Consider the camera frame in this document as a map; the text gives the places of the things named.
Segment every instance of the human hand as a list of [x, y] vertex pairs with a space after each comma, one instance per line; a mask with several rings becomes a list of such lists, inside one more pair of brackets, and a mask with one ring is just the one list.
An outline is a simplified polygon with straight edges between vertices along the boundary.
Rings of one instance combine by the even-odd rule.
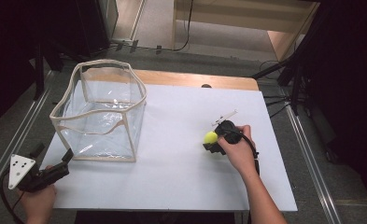
[[[18, 194], [21, 196], [22, 191], [18, 190]], [[57, 189], [53, 184], [34, 193], [24, 192], [21, 204], [26, 213], [26, 223], [48, 223], [56, 195]]]
[[[245, 126], [237, 126], [238, 130], [242, 132], [255, 146], [252, 137], [251, 130], [249, 125]], [[253, 152], [250, 148], [250, 145], [245, 141], [245, 139], [241, 139], [237, 144], [229, 144], [224, 137], [220, 137], [218, 139], [219, 145], [224, 149], [227, 154], [227, 157], [230, 160], [230, 163], [233, 167], [240, 173], [244, 171], [255, 171], [255, 161], [253, 158]]]

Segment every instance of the clear storage bin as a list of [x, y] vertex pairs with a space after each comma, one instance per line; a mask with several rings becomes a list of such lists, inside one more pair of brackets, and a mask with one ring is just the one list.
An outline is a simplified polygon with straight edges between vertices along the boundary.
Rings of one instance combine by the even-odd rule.
[[136, 161], [146, 96], [128, 63], [79, 63], [49, 117], [75, 160]]

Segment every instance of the white tabletop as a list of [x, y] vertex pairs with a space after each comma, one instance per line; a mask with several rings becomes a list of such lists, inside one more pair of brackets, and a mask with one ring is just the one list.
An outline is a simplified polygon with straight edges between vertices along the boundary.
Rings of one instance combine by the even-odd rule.
[[[260, 91], [147, 85], [137, 162], [70, 161], [56, 182], [55, 208], [245, 211], [247, 193], [226, 156], [202, 145], [220, 115], [250, 124], [260, 152], [261, 179], [281, 211], [297, 211], [274, 130]], [[66, 149], [54, 135], [42, 166]]]

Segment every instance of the floor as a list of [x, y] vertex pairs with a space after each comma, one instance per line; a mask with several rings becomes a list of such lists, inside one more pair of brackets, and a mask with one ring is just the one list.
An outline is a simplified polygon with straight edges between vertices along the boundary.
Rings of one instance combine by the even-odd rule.
[[[169, 0], [145, 1], [143, 13], [134, 33], [134, 39], [139, 40], [138, 46], [172, 47], [170, 38], [172, 34], [162, 32], [159, 27], [171, 25], [163, 18], [169, 16], [170, 11], [162, 8], [170, 7], [171, 2]], [[176, 26], [176, 47], [182, 45], [186, 40], [185, 26], [187, 27], [187, 23], [184, 21], [180, 21]], [[122, 49], [121, 51], [109, 50], [99, 57], [121, 60], [138, 69], [249, 77], [275, 63], [275, 55], [267, 37], [266, 32], [262, 30], [194, 22], [191, 24], [189, 45], [179, 53], [165, 52], [155, 57], [153, 50], [140, 50], [135, 54], [130, 53], [129, 49]], [[4, 150], [28, 151], [38, 141], [49, 142], [53, 133], [52, 126], [47, 122], [45, 124], [43, 120], [49, 119], [52, 104], [60, 100], [65, 90], [68, 75], [74, 63], [66, 61], [65, 64], [63, 72], [56, 74], [55, 78], [50, 80], [55, 85], [52, 94], [43, 102], [42, 106], [47, 109], [38, 112], [36, 120], [28, 127], [32, 131], [19, 136], [25, 141], [22, 143], [10, 142], [16, 131], [24, 128], [20, 126], [21, 120], [25, 119], [26, 112], [31, 110], [31, 106], [34, 106], [31, 100], [34, 87], [28, 90], [0, 119], [0, 158], [5, 156]], [[263, 95], [281, 95], [284, 91], [289, 93], [289, 87], [281, 89], [276, 85], [275, 78], [278, 75], [276, 71], [258, 80]], [[282, 104], [269, 106], [270, 115], [279, 111], [282, 106]], [[305, 115], [302, 108], [299, 113], [300, 124], [308, 147], [310, 147], [316, 167], [335, 204], [340, 221], [332, 222], [325, 215], [326, 210], [320, 201], [322, 197], [319, 196], [316, 188], [317, 181], [314, 180], [313, 173], [311, 173], [314, 165], [308, 165], [303, 146], [299, 143], [296, 130], [292, 127], [289, 111], [285, 109], [274, 116], [271, 121], [299, 208], [298, 212], [284, 214], [287, 221], [289, 223], [367, 223], [367, 192], [360, 182], [360, 177], [348, 166], [335, 165], [327, 161], [324, 146], [318, 138], [317, 130], [311, 119]], [[22, 215], [20, 208], [18, 208], [18, 213]], [[51, 223], [73, 223], [74, 218], [74, 211], [58, 210], [54, 212]], [[0, 204], [0, 223], [9, 221], [4, 206]]]

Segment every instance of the yellow tennis ball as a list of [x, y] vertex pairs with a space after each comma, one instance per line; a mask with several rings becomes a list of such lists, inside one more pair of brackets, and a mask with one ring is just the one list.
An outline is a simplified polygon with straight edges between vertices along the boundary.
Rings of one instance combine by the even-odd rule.
[[205, 135], [204, 143], [212, 144], [218, 141], [218, 135], [215, 132], [209, 132]]

